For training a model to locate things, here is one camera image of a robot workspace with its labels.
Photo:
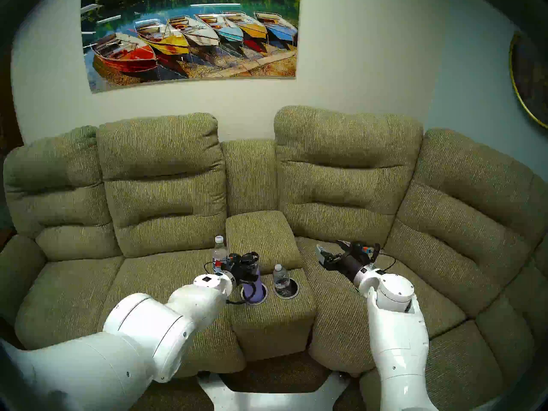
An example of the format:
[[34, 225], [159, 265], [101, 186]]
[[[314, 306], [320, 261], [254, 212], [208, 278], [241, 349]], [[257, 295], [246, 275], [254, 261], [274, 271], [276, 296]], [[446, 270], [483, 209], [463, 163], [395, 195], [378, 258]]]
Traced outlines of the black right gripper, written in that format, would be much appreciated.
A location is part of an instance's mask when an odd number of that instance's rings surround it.
[[319, 244], [316, 245], [318, 263], [327, 271], [336, 271], [354, 282], [360, 273], [376, 272], [377, 244], [372, 247], [360, 242], [337, 240], [342, 253], [330, 253]]

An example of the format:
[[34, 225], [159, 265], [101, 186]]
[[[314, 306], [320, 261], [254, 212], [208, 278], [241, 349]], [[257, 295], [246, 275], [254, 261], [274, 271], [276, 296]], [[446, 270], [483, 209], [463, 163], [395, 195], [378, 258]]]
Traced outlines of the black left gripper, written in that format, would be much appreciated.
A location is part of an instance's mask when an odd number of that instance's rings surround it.
[[229, 272], [237, 282], [254, 283], [260, 277], [259, 254], [249, 252], [244, 255], [229, 254]]

